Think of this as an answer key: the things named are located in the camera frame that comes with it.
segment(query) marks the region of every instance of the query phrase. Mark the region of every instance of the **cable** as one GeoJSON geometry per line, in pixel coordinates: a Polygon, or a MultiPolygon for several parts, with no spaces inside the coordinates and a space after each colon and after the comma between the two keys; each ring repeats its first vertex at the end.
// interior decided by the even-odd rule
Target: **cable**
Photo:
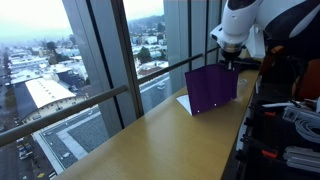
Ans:
{"type": "Polygon", "coordinates": [[[316,133],[315,130],[320,129],[320,121],[317,120],[306,120],[298,119],[295,121],[297,132],[306,140],[320,144],[320,134],[316,133]]]}

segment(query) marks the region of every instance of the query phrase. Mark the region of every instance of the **purple box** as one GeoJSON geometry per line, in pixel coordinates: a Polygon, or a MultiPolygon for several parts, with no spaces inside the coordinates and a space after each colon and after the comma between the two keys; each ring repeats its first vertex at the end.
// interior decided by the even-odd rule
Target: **purple box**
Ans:
{"type": "Polygon", "coordinates": [[[212,64],[185,73],[192,115],[221,106],[237,96],[239,68],[212,64]]]}

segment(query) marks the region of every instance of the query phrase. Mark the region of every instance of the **wooden table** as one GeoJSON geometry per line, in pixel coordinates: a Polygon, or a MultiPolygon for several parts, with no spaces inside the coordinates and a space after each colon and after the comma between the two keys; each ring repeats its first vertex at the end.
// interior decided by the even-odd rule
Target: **wooden table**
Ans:
{"type": "Polygon", "coordinates": [[[221,179],[258,71],[245,71],[244,99],[190,116],[172,95],[57,179],[221,179]]]}

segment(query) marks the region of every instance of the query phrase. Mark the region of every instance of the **sky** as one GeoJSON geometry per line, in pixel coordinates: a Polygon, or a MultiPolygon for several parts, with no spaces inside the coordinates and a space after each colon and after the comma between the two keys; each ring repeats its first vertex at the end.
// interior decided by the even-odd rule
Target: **sky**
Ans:
{"type": "MultiPolygon", "coordinates": [[[[128,20],[163,15],[163,0],[124,0],[128,20]]],[[[62,0],[0,0],[0,45],[72,34],[62,0]]]]}

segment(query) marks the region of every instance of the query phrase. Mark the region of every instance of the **road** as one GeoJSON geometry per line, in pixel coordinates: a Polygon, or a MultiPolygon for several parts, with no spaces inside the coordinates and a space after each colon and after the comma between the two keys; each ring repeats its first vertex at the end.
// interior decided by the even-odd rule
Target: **road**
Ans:
{"type": "MultiPolygon", "coordinates": [[[[6,75],[6,70],[3,68],[3,62],[0,62],[0,126],[3,125],[5,130],[12,129],[17,126],[14,122],[14,118],[18,116],[16,108],[7,109],[5,105],[7,88],[5,83],[10,82],[8,77],[2,78],[6,75]]],[[[47,179],[47,175],[52,172],[53,168],[45,157],[42,149],[39,147],[38,143],[34,142],[31,136],[28,136],[26,141],[32,147],[33,155],[37,159],[37,165],[35,161],[29,157],[24,160],[20,160],[19,151],[17,149],[17,143],[14,141],[6,146],[0,147],[0,179],[37,179],[37,176],[41,173],[45,173],[45,177],[42,179],[47,179]]]]}
{"type": "Polygon", "coordinates": [[[172,94],[169,73],[142,84],[140,93],[144,112],[147,113],[172,94]],[[165,88],[158,88],[162,83],[165,83],[165,88]]]}

